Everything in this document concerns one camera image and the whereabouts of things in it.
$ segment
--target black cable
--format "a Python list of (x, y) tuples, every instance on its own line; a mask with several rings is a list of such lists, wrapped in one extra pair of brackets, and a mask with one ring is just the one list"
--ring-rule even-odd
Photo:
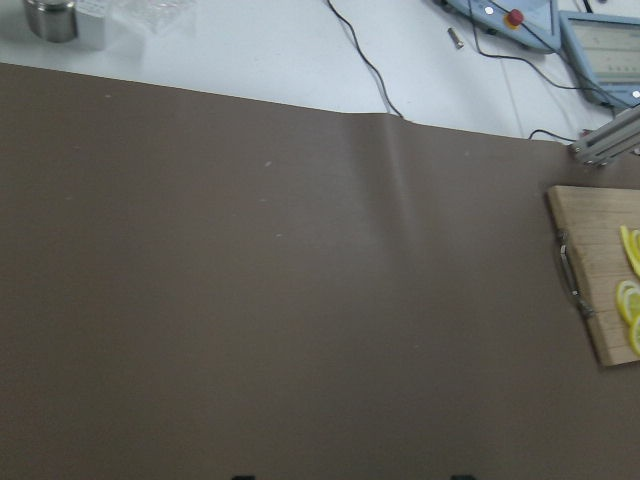
[[(579, 72), (578, 69), (569, 61), (568, 58), (566, 58), (564, 55), (562, 55), (562, 53), (559, 50), (554, 50), (553, 48), (551, 48), (551, 46), (547, 42), (545, 42), (542, 38), (540, 38), (540, 36), (538, 34), (536, 34), (536, 32), (534, 32), (533, 30), (531, 30), (526, 24), (523, 23), (522, 26), (531, 35), (533, 35), (540, 43), (542, 43), (545, 47), (550, 49), (553, 53), (558, 55), (558, 57), (560, 57), (560, 59), (564, 62), (564, 64), (567, 65), (571, 69), (571, 71), (573, 72), (573, 74), (576, 77), (580, 77), (582, 80), (584, 80), (588, 84), (592, 85), (592, 87), (577, 87), (579, 90), (582, 90), (582, 91), (585, 91), (585, 92), (586, 91), (596, 92), (596, 93), (599, 93), (600, 95), (602, 95), (605, 99), (608, 99), (608, 100), (612, 100), (613, 99), (616, 102), (622, 103), (626, 108), (633, 108), (633, 105), (631, 105), (630, 103), (627, 103), (627, 102), (623, 102), (619, 98), (614, 97), (609, 92), (607, 92), (602, 87), (600, 87), (600, 85), (598, 85), (597, 83), (591, 81), (591, 79), (589, 77), (587, 77), (586, 75), (583, 75), (581, 72)], [(611, 104), (603, 104), (602, 106), (603, 107), (609, 107), (609, 106), (611, 106)]]
[(531, 132), (529, 134), (529, 136), (527, 137), (527, 140), (531, 140), (536, 133), (544, 133), (546, 135), (549, 135), (550, 137), (558, 138), (560, 140), (566, 140), (567, 142), (572, 142), (573, 143), (573, 142), (576, 141), (574, 138), (567, 138), (567, 137), (563, 137), (561, 135), (556, 135), (555, 133), (550, 132), (549, 130), (544, 130), (542, 128), (536, 128), (533, 132)]
[(378, 77), (378, 80), (380, 81), (380, 86), (382, 87), (382, 93), (384, 95), (384, 100), (387, 102), (387, 104), (389, 105), (391, 110), (393, 110), (400, 118), (404, 119), (404, 115), (402, 115), (402, 113), (400, 113), (400, 111), (396, 108), (396, 106), (391, 102), (391, 99), (389, 98), (389, 94), (387, 93), (387, 86), (384, 83), (384, 79), (382, 78), (382, 74), (375, 67), (375, 65), (369, 61), (367, 56), (364, 54), (364, 52), (360, 48), (360, 43), (358, 43), (358, 37), (356, 36), (356, 31), (354, 30), (353, 25), (351, 25), (349, 20), (344, 18), (342, 15), (340, 15), (340, 13), (335, 9), (333, 4), (331, 3), (331, 0), (327, 0), (327, 4), (329, 5), (329, 8), (333, 12), (333, 14), (336, 17), (338, 17), (347, 27), (349, 27), (349, 30), (351, 31), (351, 35), (353, 36), (353, 42), (355, 43), (356, 50), (360, 54), (360, 58), (362, 58), (362, 61), (364, 63), (366, 63), (367, 66), (369, 66), (369, 68), (371, 68), (371, 70), (373, 70), (373, 72)]
[(533, 70), (535, 70), (535, 72), (538, 75), (540, 75), (542, 78), (544, 78), (548, 83), (550, 83), (554, 87), (560, 88), (562, 90), (583, 90), (584, 89), (584, 87), (570, 87), (568, 85), (560, 85), (560, 84), (554, 82), (549, 77), (547, 77), (544, 73), (542, 73), (542, 71), (538, 67), (536, 67), (532, 62), (530, 62), (526, 58), (514, 57), (514, 56), (511, 56), (511, 55), (497, 55), (497, 54), (493, 54), (493, 53), (487, 53), (484, 50), (482, 50), (482, 48), (480, 48), (480, 42), (478, 40), (478, 30), (476, 28), (476, 21), (473, 18), (473, 9), (471, 8), (471, 0), (467, 0), (467, 4), (469, 6), (469, 19), (471, 20), (471, 26), (473, 28), (473, 39), (474, 39), (475, 44), (476, 44), (476, 50), (478, 51), (478, 53), (480, 55), (482, 55), (483, 57), (487, 57), (487, 58), (497, 58), (497, 59), (502, 59), (502, 60), (517, 60), (519, 62), (524, 62), (527, 65), (529, 65)]
[[(509, 11), (506, 8), (504, 8), (502, 5), (500, 5), (498, 2), (493, 1), (493, 0), (490, 0), (490, 1), (491, 1), (491, 3), (493, 5), (498, 7), (503, 12), (509, 13)], [(469, 6), (469, 13), (470, 13), (471, 19), (473, 20), (473, 11), (471, 10), (471, 1), (467, 0), (467, 4)], [(538, 40), (542, 45), (544, 45), (550, 51), (552, 51), (553, 53), (558, 55), (558, 57), (560, 57), (560, 59), (564, 62), (564, 64), (567, 65), (571, 69), (571, 71), (574, 73), (574, 75), (576, 75), (577, 77), (580, 77), (582, 80), (584, 80), (589, 85), (591, 85), (591, 87), (569, 87), (569, 86), (565, 86), (565, 85), (558, 85), (557, 83), (551, 81), (549, 79), (549, 77), (544, 75), (535, 65), (533, 65), (533, 63), (531, 63), (530, 61), (528, 61), (528, 60), (526, 60), (524, 58), (521, 58), (521, 57), (511, 57), (511, 56), (506, 56), (506, 55), (496, 55), (496, 56), (493, 56), (492, 58), (505, 58), (505, 59), (509, 59), (509, 60), (521, 60), (521, 61), (527, 63), (542, 78), (544, 78), (547, 82), (549, 82), (551, 85), (553, 85), (556, 88), (560, 88), (560, 89), (563, 89), (563, 90), (580, 90), (580, 91), (583, 91), (583, 92), (596, 92), (596, 93), (599, 93), (600, 95), (602, 95), (605, 99), (608, 99), (608, 100), (612, 100), (613, 99), (616, 102), (621, 102), (626, 108), (632, 108), (633, 107), (633, 105), (631, 105), (629, 103), (626, 103), (626, 102), (622, 102), (619, 98), (614, 97), (613, 95), (611, 95), (610, 93), (605, 91), (602, 87), (600, 87), (600, 85), (598, 85), (597, 83), (591, 81), (590, 78), (588, 78), (587, 76), (585, 76), (581, 72), (579, 72), (576, 69), (576, 67), (564, 55), (562, 55), (562, 53), (559, 50), (556, 50), (553, 47), (551, 47), (551, 45), (549, 45), (547, 42), (545, 42), (544, 39), (540, 38), (540, 36), (536, 32), (531, 30), (526, 23), (522, 23), (522, 26), (524, 27), (525, 30), (527, 30), (527, 32), (529, 32), (531, 35), (533, 35), (535, 37), (535, 39)], [(474, 36), (476, 37), (476, 46), (477, 46), (478, 49), (480, 49), (480, 46), (478, 45), (478, 41), (477, 41), (477, 33), (475, 31), (475, 28), (474, 28)]]

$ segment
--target red emergency stop button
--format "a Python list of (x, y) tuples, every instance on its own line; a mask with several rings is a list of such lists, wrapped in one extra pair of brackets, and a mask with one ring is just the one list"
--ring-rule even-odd
[(504, 23), (513, 30), (518, 28), (522, 22), (524, 22), (524, 14), (517, 8), (514, 8), (504, 16)]

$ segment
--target yellow lemon slice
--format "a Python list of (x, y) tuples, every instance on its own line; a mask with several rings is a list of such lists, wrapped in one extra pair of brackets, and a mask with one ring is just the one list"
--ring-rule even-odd
[(629, 329), (629, 342), (636, 355), (640, 355), (640, 315), (636, 317)]
[(618, 311), (622, 318), (632, 325), (636, 317), (640, 316), (640, 290), (627, 288), (618, 303)]
[(637, 290), (640, 292), (640, 285), (636, 282), (632, 282), (631, 280), (623, 280), (616, 287), (616, 305), (618, 306), (618, 311), (622, 312), (622, 300), (624, 296), (624, 292), (627, 290)]
[(636, 257), (636, 260), (640, 262), (640, 230), (634, 230), (631, 232), (631, 237), (629, 238), (629, 247), (633, 252), (633, 256)]
[(627, 259), (631, 264), (631, 268), (636, 272), (636, 275), (640, 277), (640, 253), (636, 255), (636, 251), (638, 251), (638, 247), (632, 247), (631, 243), (633, 241), (632, 234), (629, 233), (629, 229), (626, 225), (620, 226), (620, 237), (622, 238), (622, 244), (624, 245), (624, 251), (627, 253)]

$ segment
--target display screen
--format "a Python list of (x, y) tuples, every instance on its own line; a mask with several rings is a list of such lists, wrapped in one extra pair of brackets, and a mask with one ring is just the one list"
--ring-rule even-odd
[(640, 83), (640, 25), (571, 20), (600, 83)]

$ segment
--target electronic device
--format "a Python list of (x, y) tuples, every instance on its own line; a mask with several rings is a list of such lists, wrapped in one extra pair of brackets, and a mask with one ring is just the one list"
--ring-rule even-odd
[(588, 100), (640, 103), (640, 19), (560, 12), (562, 43)]
[(560, 49), (557, 0), (441, 0), (441, 3), (484, 25), (489, 33), (510, 38), (527, 48), (542, 53)]

